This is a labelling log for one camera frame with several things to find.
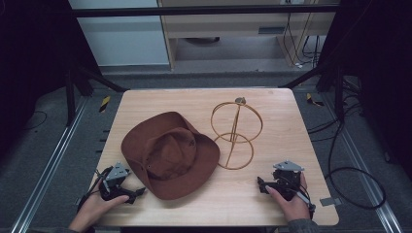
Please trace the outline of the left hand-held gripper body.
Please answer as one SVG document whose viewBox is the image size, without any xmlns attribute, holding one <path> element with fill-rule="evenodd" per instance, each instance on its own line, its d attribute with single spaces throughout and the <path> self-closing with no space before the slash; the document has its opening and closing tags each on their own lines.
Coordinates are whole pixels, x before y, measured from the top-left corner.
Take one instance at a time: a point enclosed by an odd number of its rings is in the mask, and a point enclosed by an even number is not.
<svg viewBox="0 0 412 233">
<path fill-rule="evenodd" d="M 99 185 L 101 197 L 105 201 L 109 201 L 119 196 L 129 196 L 129 191 L 121 187 L 127 176 L 128 170 L 120 162 L 107 168 L 103 172 L 103 181 Z"/>
</svg>

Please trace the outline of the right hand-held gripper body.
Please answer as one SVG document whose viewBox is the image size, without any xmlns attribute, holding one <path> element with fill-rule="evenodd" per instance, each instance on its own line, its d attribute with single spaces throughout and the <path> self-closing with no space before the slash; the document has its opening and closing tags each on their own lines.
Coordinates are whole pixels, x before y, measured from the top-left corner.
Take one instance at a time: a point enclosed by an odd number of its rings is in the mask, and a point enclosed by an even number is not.
<svg viewBox="0 0 412 233">
<path fill-rule="evenodd" d="M 291 201 L 300 190 L 300 175 L 304 168 L 289 160 L 274 164 L 273 168 L 272 175 L 275 181 L 275 189 L 287 201 Z"/>
</svg>

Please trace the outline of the brown felt hat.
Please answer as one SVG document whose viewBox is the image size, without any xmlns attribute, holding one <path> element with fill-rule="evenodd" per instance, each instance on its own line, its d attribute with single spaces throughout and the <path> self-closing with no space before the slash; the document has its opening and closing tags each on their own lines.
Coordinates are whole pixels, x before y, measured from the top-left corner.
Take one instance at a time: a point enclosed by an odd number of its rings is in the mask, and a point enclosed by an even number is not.
<svg viewBox="0 0 412 233">
<path fill-rule="evenodd" d="M 221 151 L 176 112 L 140 122 L 121 143 L 129 167 L 161 200 L 185 197 L 204 185 L 220 160 Z"/>
</svg>

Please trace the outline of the gold wire hat stand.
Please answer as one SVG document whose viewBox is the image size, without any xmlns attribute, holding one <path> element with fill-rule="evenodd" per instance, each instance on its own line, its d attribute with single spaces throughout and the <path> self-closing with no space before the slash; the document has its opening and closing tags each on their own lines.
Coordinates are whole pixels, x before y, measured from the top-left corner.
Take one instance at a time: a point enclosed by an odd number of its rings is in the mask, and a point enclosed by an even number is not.
<svg viewBox="0 0 412 233">
<path fill-rule="evenodd" d="M 230 105 L 235 107 L 235 114 L 234 114 L 234 117 L 233 117 L 231 129 L 230 129 L 229 132 L 220 133 L 214 125 L 214 116 L 218 112 L 219 109 L 221 109 L 225 106 L 230 106 Z M 252 138 L 248 138 L 248 137 L 246 137 L 246 136 L 244 136 L 244 135 L 242 135 L 238 132 L 239 119 L 240 119 L 240 116 L 241 116 L 241 110 L 242 109 L 248 109 L 259 120 L 259 123 L 260 123 L 259 131 Z M 241 169 L 247 167 L 253 161 L 254 156 L 255 156 L 255 147 L 253 145 L 253 140 L 255 138 L 257 138 L 262 132 L 263 119 L 262 119 L 262 116 L 260 115 L 260 113 L 255 108 L 253 108 L 253 107 L 251 107 L 250 105 L 247 104 L 247 100 L 246 100 L 245 97 L 237 97 L 234 101 L 222 102 L 222 103 L 216 105 L 215 108 L 212 110 L 212 113 L 211 113 L 211 116 L 210 116 L 210 125 L 211 125 L 214 133 L 216 134 L 216 138 L 214 139 L 214 141 L 218 141 L 219 139 L 222 139 L 222 140 L 230 143 L 230 150 L 228 152 L 227 159 L 226 159 L 225 163 L 219 163 L 220 167 L 222 167 L 226 170 L 241 170 Z M 236 147 L 237 144 L 247 144 L 251 149 L 251 154 L 250 154 L 250 157 L 248 158 L 248 160 L 244 164 L 239 165 L 239 166 L 235 166 L 235 167 L 231 167 L 229 165 L 229 162 L 230 162 L 230 159 L 232 158 L 233 152 L 234 152 L 235 147 Z"/>
</svg>

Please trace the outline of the person's right hand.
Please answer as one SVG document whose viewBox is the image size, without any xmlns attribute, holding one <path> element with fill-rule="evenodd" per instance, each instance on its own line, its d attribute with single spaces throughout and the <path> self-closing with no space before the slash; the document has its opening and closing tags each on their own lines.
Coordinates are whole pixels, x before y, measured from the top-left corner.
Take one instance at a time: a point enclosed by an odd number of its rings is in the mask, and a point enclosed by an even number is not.
<svg viewBox="0 0 412 233">
<path fill-rule="evenodd" d="M 291 201 L 287 201 L 276 189 L 268 185 L 265 188 L 281 208 L 286 222 L 311 219 L 308 205 L 300 197 L 294 196 Z"/>
</svg>

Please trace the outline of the person's left hand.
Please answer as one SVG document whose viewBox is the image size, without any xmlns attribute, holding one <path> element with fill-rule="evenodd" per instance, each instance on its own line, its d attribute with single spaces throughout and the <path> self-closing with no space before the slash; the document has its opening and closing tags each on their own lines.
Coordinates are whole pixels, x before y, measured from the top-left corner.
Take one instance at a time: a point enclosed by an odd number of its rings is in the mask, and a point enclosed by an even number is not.
<svg viewBox="0 0 412 233">
<path fill-rule="evenodd" d="M 93 191 L 69 224 L 68 229 L 77 233 L 85 233 L 108 211 L 125 203 L 128 199 L 127 195 L 122 195 L 105 201 L 99 191 Z"/>
</svg>

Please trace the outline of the grey tape strip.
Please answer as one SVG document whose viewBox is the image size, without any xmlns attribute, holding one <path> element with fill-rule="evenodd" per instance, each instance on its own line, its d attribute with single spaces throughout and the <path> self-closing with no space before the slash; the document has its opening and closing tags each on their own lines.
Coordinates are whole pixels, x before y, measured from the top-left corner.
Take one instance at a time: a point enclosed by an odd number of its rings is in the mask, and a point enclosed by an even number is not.
<svg viewBox="0 0 412 233">
<path fill-rule="evenodd" d="M 328 197 L 328 198 L 323 198 L 320 200 L 321 204 L 323 207 L 325 206 L 339 206 L 342 204 L 342 200 L 340 198 L 333 198 L 333 197 Z"/>
</svg>

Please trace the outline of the yellow black floor tape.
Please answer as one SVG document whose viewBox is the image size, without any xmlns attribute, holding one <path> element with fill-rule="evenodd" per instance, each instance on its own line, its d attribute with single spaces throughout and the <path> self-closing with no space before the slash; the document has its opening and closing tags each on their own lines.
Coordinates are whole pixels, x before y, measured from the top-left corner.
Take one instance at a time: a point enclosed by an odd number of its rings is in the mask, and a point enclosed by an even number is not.
<svg viewBox="0 0 412 233">
<path fill-rule="evenodd" d="M 323 98 L 319 93 L 307 93 L 306 101 L 309 104 L 312 104 L 318 107 L 322 107 L 324 105 Z"/>
<path fill-rule="evenodd" d="M 105 112 L 105 110 L 106 110 L 106 108 L 107 108 L 110 100 L 111 100 L 111 96 L 109 96 L 109 95 L 108 95 L 108 96 L 105 96 L 105 97 L 103 98 L 102 103 L 101 103 L 101 105 L 100 105 L 100 107 L 99 107 L 99 113 L 104 113 L 104 112 Z"/>
</svg>

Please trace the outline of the black metal stand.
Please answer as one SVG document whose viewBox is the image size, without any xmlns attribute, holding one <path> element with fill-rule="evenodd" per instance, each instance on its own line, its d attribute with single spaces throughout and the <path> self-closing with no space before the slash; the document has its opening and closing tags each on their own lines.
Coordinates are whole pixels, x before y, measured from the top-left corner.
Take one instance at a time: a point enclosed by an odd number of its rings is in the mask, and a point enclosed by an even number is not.
<svg viewBox="0 0 412 233">
<path fill-rule="evenodd" d="M 343 71 L 339 65 L 322 64 L 316 68 L 306 72 L 297 79 L 280 85 L 280 88 L 295 88 L 300 83 L 304 83 L 312 77 L 320 75 L 320 79 L 316 84 L 316 89 L 320 92 L 328 91 L 334 86 L 334 112 L 337 119 L 344 121 L 343 110 Z"/>
<path fill-rule="evenodd" d="M 82 96 L 90 96 L 93 93 L 93 87 L 89 80 L 97 81 L 115 92 L 125 92 L 126 88 L 121 87 L 109 80 L 106 80 L 102 75 L 98 75 L 89 71 L 85 67 L 70 68 L 65 75 L 65 90 L 67 103 L 67 126 L 70 126 L 76 116 L 75 94 L 74 88 L 81 92 Z"/>
</svg>

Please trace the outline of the white cabinet panel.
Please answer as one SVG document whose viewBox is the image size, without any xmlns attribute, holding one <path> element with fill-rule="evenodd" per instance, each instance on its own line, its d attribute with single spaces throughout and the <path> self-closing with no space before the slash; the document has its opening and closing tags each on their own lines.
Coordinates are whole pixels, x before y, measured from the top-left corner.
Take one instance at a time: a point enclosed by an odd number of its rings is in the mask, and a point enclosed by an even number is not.
<svg viewBox="0 0 412 233">
<path fill-rule="evenodd" d="M 73 10 L 157 7 L 156 0 L 69 0 Z M 100 67 L 168 65 L 160 17 L 79 17 Z"/>
</svg>

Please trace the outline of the dark curtain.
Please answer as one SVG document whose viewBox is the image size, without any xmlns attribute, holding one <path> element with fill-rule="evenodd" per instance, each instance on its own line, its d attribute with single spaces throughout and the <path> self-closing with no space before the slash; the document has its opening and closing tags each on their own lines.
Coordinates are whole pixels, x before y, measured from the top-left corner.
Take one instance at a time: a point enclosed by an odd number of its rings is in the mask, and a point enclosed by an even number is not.
<svg viewBox="0 0 412 233">
<path fill-rule="evenodd" d="M 100 72 L 78 21 L 47 14 L 71 9 L 69 0 L 0 0 L 0 162 L 34 114 L 37 100 L 65 86 L 46 26 L 81 66 Z"/>
<path fill-rule="evenodd" d="M 412 0 L 340 0 L 321 55 L 338 53 L 390 160 L 412 181 Z"/>
</svg>

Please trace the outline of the light wooden desk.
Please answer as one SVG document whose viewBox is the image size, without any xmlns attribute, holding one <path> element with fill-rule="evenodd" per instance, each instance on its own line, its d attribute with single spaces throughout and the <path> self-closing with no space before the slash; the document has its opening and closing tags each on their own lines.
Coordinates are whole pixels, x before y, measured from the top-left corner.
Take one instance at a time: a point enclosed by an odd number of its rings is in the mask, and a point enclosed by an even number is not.
<svg viewBox="0 0 412 233">
<path fill-rule="evenodd" d="M 233 5 L 321 5 L 340 0 L 156 0 L 160 7 Z M 168 58 L 175 64 L 177 45 L 185 38 L 225 36 L 275 36 L 289 65 L 303 58 L 309 36 L 325 36 L 335 13 L 240 14 L 163 16 L 161 18 Z"/>
</svg>

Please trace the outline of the aluminium floor rail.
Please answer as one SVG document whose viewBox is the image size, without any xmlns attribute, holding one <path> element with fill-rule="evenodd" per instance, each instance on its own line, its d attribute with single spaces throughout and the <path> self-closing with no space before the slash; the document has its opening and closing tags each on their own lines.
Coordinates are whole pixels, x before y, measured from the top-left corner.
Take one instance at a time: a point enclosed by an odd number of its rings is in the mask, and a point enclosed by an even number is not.
<svg viewBox="0 0 412 233">
<path fill-rule="evenodd" d="M 60 164 L 60 161 L 65 154 L 74 133 L 79 125 L 81 118 L 84 115 L 85 108 L 88 102 L 88 97 L 81 97 L 79 105 L 75 109 L 75 116 L 72 122 L 64 128 L 64 131 L 54 148 L 51 157 L 43 170 L 43 173 L 37 181 L 31 195 L 29 196 L 24 208 L 18 215 L 13 224 L 10 233 L 26 233 L 33 217 L 36 215 L 40 204 L 50 186 L 54 174 Z"/>
<path fill-rule="evenodd" d="M 350 201 L 343 194 L 341 194 L 341 197 L 346 202 L 356 206 L 358 209 L 375 212 L 386 233 L 404 233 L 395 216 L 395 213 L 387 201 L 388 195 L 385 188 L 371 174 L 366 163 L 361 158 L 360 151 L 358 150 L 352 136 L 349 131 L 344 128 L 343 121 L 338 118 L 337 113 L 334 110 L 332 98 L 327 94 L 323 94 L 323 99 L 330 115 L 338 123 L 337 129 L 332 137 L 331 148 L 329 150 L 327 160 L 327 177 L 329 178 L 330 183 L 334 184 L 332 176 L 339 171 L 353 171 L 357 173 L 361 186 L 364 189 L 371 206 L 367 206 L 366 204 L 356 204 L 354 201 Z M 343 142 L 343 147 L 349 156 L 351 166 L 332 168 L 332 153 L 335 148 L 335 142 L 338 138 L 341 138 Z"/>
</svg>

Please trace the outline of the black horizontal frame bar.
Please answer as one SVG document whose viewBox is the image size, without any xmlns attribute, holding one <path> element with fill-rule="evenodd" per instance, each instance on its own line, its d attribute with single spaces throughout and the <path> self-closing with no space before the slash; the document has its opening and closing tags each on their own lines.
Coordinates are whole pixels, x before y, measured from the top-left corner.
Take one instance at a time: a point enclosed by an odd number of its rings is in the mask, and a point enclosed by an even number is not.
<svg viewBox="0 0 412 233">
<path fill-rule="evenodd" d="M 120 8 L 72 10 L 74 17 L 151 17 L 239 14 L 330 13 L 340 9 L 339 4 L 315 5 L 248 5 L 248 6 L 189 6 L 162 8 Z"/>
</svg>

